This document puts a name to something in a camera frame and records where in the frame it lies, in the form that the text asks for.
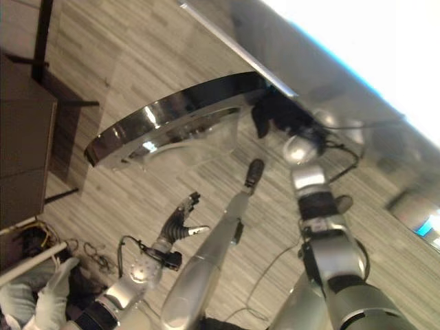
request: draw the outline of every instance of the cable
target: cable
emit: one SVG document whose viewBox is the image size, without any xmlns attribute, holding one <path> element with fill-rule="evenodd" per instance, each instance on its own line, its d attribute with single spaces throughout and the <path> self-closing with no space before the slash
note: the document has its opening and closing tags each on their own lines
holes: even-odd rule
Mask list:
<svg viewBox="0 0 440 330">
<path fill-rule="evenodd" d="M 249 314 L 251 314 L 252 316 L 254 316 L 256 319 L 258 320 L 262 320 L 264 322 L 269 322 L 269 318 L 264 315 L 263 313 L 257 311 L 256 309 L 253 309 L 249 306 L 250 300 L 252 298 L 252 296 L 254 295 L 254 292 L 256 290 L 256 288 L 259 286 L 260 282 L 263 280 L 263 278 L 266 276 L 266 274 L 270 271 L 270 269 L 272 268 L 272 266 L 275 264 L 275 262 L 277 262 L 277 260 L 282 257 L 285 253 L 287 253 L 288 251 L 294 249 L 296 246 L 298 246 L 298 244 L 300 243 L 300 239 L 301 237 L 299 236 L 297 241 L 292 244 L 289 247 L 286 247 L 283 251 L 281 251 L 279 254 L 277 254 L 275 256 L 275 258 L 270 262 L 270 264 L 264 269 L 263 273 L 261 273 L 260 277 L 258 278 L 258 280 L 256 280 L 254 286 L 252 287 L 252 289 L 250 290 L 249 295 L 246 298 L 245 301 L 245 306 L 237 309 L 236 311 L 233 311 L 223 322 L 226 323 L 227 321 L 229 321 L 233 316 L 237 315 L 238 313 L 242 312 L 242 311 L 247 311 Z"/>
<path fill-rule="evenodd" d="M 329 179 L 330 184 L 332 184 L 333 182 L 340 179 L 341 177 L 343 177 L 344 175 L 346 175 L 350 171 L 357 168 L 359 166 L 359 162 L 363 156 L 363 155 L 359 156 L 357 153 L 355 153 L 351 149 L 347 148 L 345 146 L 345 144 L 343 144 L 343 143 L 337 144 L 334 141 L 327 140 L 325 142 L 325 147 L 328 149 L 338 149 L 338 150 L 344 151 L 345 153 L 348 153 L 349 155 L 351 155 L 353 157 L 353 162 L 349 166 L 347 166 L 344 170 L 342 170 L 337 175 L 334 175 L 332 178 Z"/>
<path fill-rule="evenodd" d="M 135 239 L 133 236 L 124 235 L 123 237 L 121 237 L 118 244 L 118 278 L 121 278 L 124 273 L 124 268 L 122 265 L 122 246 L 125 245 L 125 239 L 130 239 L 134 241 L 139 248 L 142 244 L 141 240 Z"/>
<path fill-rule="evenodd" d="M 82 250 L 86 256 L 88 256 L 94 263 L 98 264 L 99 271 L 103 274 L 114 274 L 114 268 L 116 264 L 107 256 L 104 254 L 99 254 L 98 250 L 102 250 L 105 248 L 105 245 L 103 247 L 95 247 L 90 242 L 87 241 L 81 241 L 80 239 L 66 239 L 65 240 L 67 246 L 69 246 L 70 253 L 74 253 L 78 250 L 80 242 L 82 243 Z"/>
</svg>

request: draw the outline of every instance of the dark cabinet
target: dark cabinet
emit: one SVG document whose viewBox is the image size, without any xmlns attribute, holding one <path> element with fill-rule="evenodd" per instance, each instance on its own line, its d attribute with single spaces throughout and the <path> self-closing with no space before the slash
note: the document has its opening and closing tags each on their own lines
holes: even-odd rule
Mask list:
<svg viewBox="0 0 440 330">
<path fill-rule="evenodd" d="M 5 228 L 43 211 L 56 99 L 0 57 L 0 228 Z"/>
</svg>

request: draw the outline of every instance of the white pipe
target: white pipe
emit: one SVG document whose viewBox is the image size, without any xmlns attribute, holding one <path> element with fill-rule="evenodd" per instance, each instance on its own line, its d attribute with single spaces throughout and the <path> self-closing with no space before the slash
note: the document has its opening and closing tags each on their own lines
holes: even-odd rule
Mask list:
<svg viewBox="0 0 440 330">
<path fill-rule="evenodd" d="M 10 227 L 7 227 L 5 229 L 0 230 L 0 236 L 7 234 L 9 232 L 12 232 L 12 231 L 19 229 L 21 227 L 24 227 L 34 221 L 36 221 L 35 218 L 29 218 L 29 219 L 23 220 L 22 222 L 18 222 L 15 225 L 11 225 Z"/>
<path fill-rule="evenodd" d="M 50 258 L 54 254 L 62 251 L 67 247 L 66 242 L 62 242 L 58 245 L 52 246 L 50 249 L 41 252 L 39 255 L 24 261 L 23 263 L 17 265 L 12 268 L 8 272 L 0 275 L 0 287 L 13 280 L 14 278 L 26 273 L 28 270 L 32 269 L 39 263 L 42 263 L 44 260 Z"/>
</svg>

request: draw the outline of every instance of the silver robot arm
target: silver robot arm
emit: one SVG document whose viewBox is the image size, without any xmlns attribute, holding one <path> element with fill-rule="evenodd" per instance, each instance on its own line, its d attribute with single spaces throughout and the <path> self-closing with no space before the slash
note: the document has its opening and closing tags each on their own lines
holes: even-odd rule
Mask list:
<svg viewBox="0 0 440 330">
<path fill-rule="evenodd" d="M 184 226 L 199 198 L 200 195 L 195 192 L 176 208 L 151 247 L 137 241 L 142 253 L 132 264 L 130 273 L 120 274 L 116 283 L 101 294 L 79 318 L 69 321 L 63 330 L 114 329 L 148 289 L 156 288 L 162 277 L 163 267 L 178 270 L 182 256 L 179 252 L 171 253 L 174 242 L 209 230 L 205 225 L 191 228 Z"/>
<path fill-rule="evenodd" d="M 228 248 L 239 242 L 241 220 L 264 170 L 264 162 L 251 162 L 245 184 L 225 209 L 221 220 L 202 243 L 175 281 L 161 312 L 163 330 L 199 328 L 206 305 L 217 286 Z"/>
<path fill-rule="evenodd" d="M 291 181 L 302 218 L 300 256 L 306 274 L 270 330 L 321 329 L 327 313 L 338 330 L 415 330 L 382 291 L 366 283 L 366 250 L 339 214 L 311 142 L 293 137 L 285 146 L 284 156 L 291 164 Z"/>
</svg>

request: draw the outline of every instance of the wooden floor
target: wooden floor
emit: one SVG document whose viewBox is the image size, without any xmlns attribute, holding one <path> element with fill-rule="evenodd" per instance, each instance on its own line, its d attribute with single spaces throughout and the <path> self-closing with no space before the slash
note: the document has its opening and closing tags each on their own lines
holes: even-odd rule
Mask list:
<svg viewBox="0 0 440 330">
<path fill-rule="evenodd" d="M 288 169 L 280 157 L 280 136 L 257 142 L 250 117 L 244 115 L 234 152 L 218 154 L 190 168 L 175 168 L 170 162 L 153 170 L 142 170 L 136 164 L 120 172 L 87 168 L 83 151 L 98 131 L 141 106 L 250 68 L 173 0 L 55 0 L 47 60 L 49 70 L 78 95 L 101 104 L 82 110 L 75 136 L 67 183 L 82 187 L 81 192 L 51 203 L 41 216 L 64 239 L 76 237 L 104 246 L 102 253 L 115 261 L 116 245 L 123 234 L 152 243 L 175 206 L 194 190 L 202 198 L 189 223 L 215 226 L 228 200 L 240 189 L 252 158 L 266 159 L 267 170 L 247 210 L 248 226 L 241 243 L 230 250 L 207 314 L 223 320 L 241 308 L 270 261 L 298 242 L 298 211 Z M 324 159 L 330 173 L 348 161 L 337 153 Z M 373 169 L 361 166 L 333 188 L 336 195 L 350 194 L 355 200 L 347 217 L 370 253 L 370 282 L 383 289 L 418 329 L 438 329 L 440 255 L 385 211 L 386 203 L 398 193 L 396 187 Z M 47 195 L 64 189 L 66 183 L 51 174 Z M 184 262 L 203 239 L 200 235 L 175 245 Z M 135 249 L 129 250 L 127 260 L 135 254 Z M 303 271 L 296 250 L 273 266 L 250 301 L 251 307 L 269 319 Z M 90 268 L 99 276 L 95 265 Z M 160 286 L 147 293 L 154 310 L 160 310 L 177 275 L 166 272 Z M 108 284 L 115 278 L 102 276 Z M 152 327 L 159 329 L 157 318 L 152 319 Z M 238 313 L 231 322 L 248 329 L 267 327 L 246 312 Z"/>
</svg>

